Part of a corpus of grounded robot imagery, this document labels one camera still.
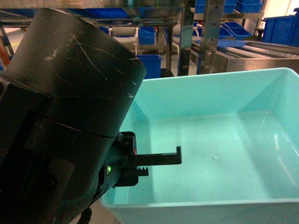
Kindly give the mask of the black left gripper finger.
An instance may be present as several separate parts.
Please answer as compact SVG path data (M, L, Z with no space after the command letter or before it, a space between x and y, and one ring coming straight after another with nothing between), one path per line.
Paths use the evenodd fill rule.
M181 146L176 146L175 153L137 154L128 157L129 166L162 166L182 163Z
M131 168L132 176L149 176L149 169L147 167L133 167Z

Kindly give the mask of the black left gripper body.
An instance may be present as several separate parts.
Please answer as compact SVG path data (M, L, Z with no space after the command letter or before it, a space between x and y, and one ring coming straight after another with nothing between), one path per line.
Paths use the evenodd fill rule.
M99 194L113 187L131 187L138 183L137 167L128 165L128 157L136 154L135 133L119 132L99 171Z

